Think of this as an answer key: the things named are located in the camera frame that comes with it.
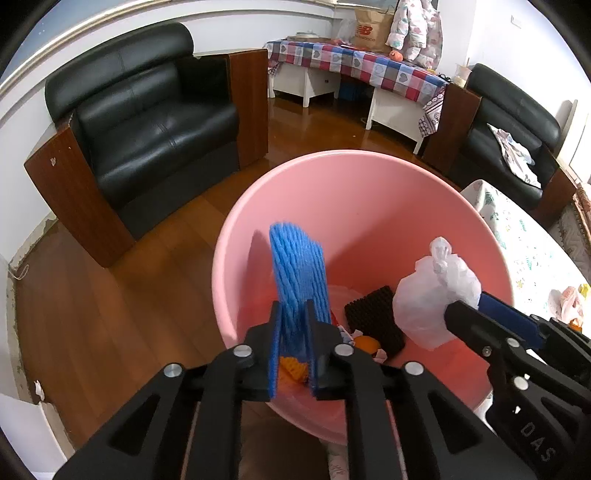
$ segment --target trash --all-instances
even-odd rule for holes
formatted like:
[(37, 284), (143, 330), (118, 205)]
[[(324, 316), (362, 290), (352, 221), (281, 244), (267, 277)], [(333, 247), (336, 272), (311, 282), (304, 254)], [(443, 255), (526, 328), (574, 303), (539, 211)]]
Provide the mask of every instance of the trash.
[(41, 401), (45, 401), (45, 392), (41, 388), (41, 382), (39, 382), (39, 380), (35, 380), (35, 393), (39, 396)]
[(583, 321), (586, 310), (586, 299), (583, 290), (587, 293), (584, 285), (577, 290), (574, 287), (567, 287), (560, 295), (560, 318), (561, 322), (570, 325), (573, 330), (577, 332), (583, 331)]
[(453, 340), (443, 314), (456, 300), (478, 308), (480, 281), (443, 237), (430, 244), (430, 257), (415, 264), (415, 273), (403, 278), (392, 299), (394, 321), (418, 346), (434, 350)]

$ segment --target white plastic bag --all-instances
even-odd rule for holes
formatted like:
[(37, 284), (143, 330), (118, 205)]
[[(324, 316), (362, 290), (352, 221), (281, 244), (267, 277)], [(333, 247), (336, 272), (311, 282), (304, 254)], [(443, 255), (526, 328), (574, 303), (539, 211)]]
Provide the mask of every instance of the white plastic bag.
[(456, 300), (477, 308), (482, 288), (474, 272), (442, 236), (429, 246), (430, 257), (415, 264), (415, 273), (403, 278), (392, 300), (394, 321), (418, 346), (427, 350), (453, 340), (443, 314)]

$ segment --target sofa cushion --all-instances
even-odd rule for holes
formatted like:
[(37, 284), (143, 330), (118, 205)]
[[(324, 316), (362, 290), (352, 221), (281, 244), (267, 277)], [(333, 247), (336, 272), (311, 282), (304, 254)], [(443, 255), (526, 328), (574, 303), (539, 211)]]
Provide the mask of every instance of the sofa cushion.
[(542, 142), (538, 137), (527, 130), (514, 117), (486, 98), (483, 98), (480, 102), (480, 108), (474, 122), (491, 124), (493, 127), (509, 132), (513, 140), (527, 148), (532, 158), (535, 158), (540, 148), (542, 148)]
[(466, 88), (498, 105), (551, 150), (558, 144), (561, 132), (556, 119), (527, 93), (494, 70), (478, 63), (468, 77)]
[(138, 72), (193, 55), (191, 32), (178, 22), (132, 30), (91, 48), (47, 78), (45, 100), (54, 122), (88, 97)]
[(180, 98), (177, 69), (168, 62), (95, 93), (76, 108), (76, 114), (85, 138), (92, 142), (138, 113)]
[(482, 169), (481, 178), (494, 185), (525, 210), (533, 210), (542, 197), (542, 190), (517, 178), (503, 159), (491, 129), (475, 123), (468, 133), (461, 153)]
[(164, 102), (92, 139), (91, 167), (118, 209), (237, 134), (238, 113), (230, 102)]

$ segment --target orange fruit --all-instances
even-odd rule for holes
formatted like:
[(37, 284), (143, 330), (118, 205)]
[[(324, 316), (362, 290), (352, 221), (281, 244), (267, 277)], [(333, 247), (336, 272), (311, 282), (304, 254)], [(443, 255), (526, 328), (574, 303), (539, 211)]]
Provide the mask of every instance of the orange fruit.
[(380, 348), (379, 342), (375, 338), (371, 338), (367, 335), (356, 337), (355, 346), (370, 355), (374, 355)]

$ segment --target pink plastic basin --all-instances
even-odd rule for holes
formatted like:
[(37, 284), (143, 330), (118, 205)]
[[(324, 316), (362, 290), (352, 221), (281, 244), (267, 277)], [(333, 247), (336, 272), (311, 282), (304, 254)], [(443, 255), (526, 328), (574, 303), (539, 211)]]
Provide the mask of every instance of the pink plastic basin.
[[(355, 292), (366, 295), (384, 285), (394, 290), (414, 271), (414, 263), (429, 254), (429, 243), (437, 236), (451, 243), (483, 290), (513, 304), (501, 250), (458, 192), (399, 158), (358, 150), (320, 152), (268, 172), (226, 218), (213, 259), (212, 290), (228, 348), (243, 340), (249, 327), (269, 318), (277, 298), (269, 226), (280, 221), (300, 225), (322, 244), (331, 308), (340, 319), (348, 291), (354, 300)], [(433, 352), (407, 340), (393, 364), (411, 359), (422, 362), (470, 408), (490, 392), (487, 363), (459, 340)], [(282, 378), (270, 405), (303, 430), (346, 443), (341, 401), (316, 401), (307, 387)]]

